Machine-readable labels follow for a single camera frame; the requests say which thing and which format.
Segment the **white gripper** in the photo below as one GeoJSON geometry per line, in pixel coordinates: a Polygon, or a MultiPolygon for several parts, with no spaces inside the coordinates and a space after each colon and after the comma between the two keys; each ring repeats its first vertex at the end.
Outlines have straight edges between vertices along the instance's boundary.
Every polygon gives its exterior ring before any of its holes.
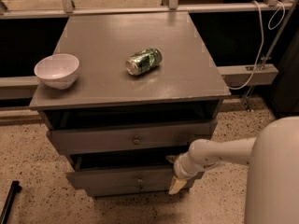
{"type": "Polygon", "coordinates": [[[165,158],[170,163],[174,164],[174,172],[176,176],[172,177],[168,193],[170,195],[175,195],[179,193],[187,184],[186,180],[198,175],[199,170],[197,165],[191,159],[188,152],[180,154],[178,156],[169,155],[165,158]]]}

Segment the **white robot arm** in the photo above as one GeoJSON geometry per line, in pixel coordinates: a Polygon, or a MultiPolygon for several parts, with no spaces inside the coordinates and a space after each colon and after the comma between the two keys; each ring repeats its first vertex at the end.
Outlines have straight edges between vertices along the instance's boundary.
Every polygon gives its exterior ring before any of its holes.
{"type": "Polygon", "coordinates": [[[169,193],[224,162],[249,167],[244,224],[299,224],[299,117],[277,119],[253,138],[193,141],[174,158],[169,193]]]}

